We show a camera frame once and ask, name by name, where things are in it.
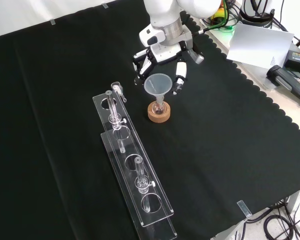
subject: white paper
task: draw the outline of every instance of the white paper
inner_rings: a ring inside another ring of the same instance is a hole
[[[0,36],[112,1],[0,0]]]
[[[290,32],[237,24],[227,59],[265,69],[282,67],[293,37]]]

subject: table leg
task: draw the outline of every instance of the table leg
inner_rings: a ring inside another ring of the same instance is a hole
[[[288,205],[286,206],[290,213],[297,209],[300,204],[300,190],[292,194],[289,198]]]
[[[220,232],[215,237],[214,240],[229,240],[230,237],[232,235],[234,235],[238,229],[242,228],[242,226],[244,225],[245,222],[246,222],[246,219],[239,222],[237,225],[234,225],[234,226],[228,228],[227,230]]]

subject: white wall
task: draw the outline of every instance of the white wall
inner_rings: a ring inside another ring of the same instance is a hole
[[[0,0],[0,36],[113,0]]]

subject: green cable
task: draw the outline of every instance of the green cable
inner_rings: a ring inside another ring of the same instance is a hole
[[[227,18],[228,18],[228,9],[227,8],[228,7],[227,7],[226,0],[223,0],[224,18],[223,18],[222,22],[220,22],[219,24],[213,25],[213,26],[208,26],[209,30],[218,29],[220,27],[223,27],[223,25],[227,23]]]

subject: glass test tube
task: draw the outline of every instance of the glass test tube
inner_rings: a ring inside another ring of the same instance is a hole
[[[137,174],[137,187],[139,189],[139,192],[141,194],[146,194],[149,191],[149,183],[148,183],[148,179],[146,178],[145,175],[145,166],[144,166],[144,161],[141,157],[137,156],[134,159],[134,163],[135,163],[135,170],[136,170],[136,174]],[[143,199],[143,209],[149,213],[150,212],[150,203],[149,203],[149,198],[146,195]]]

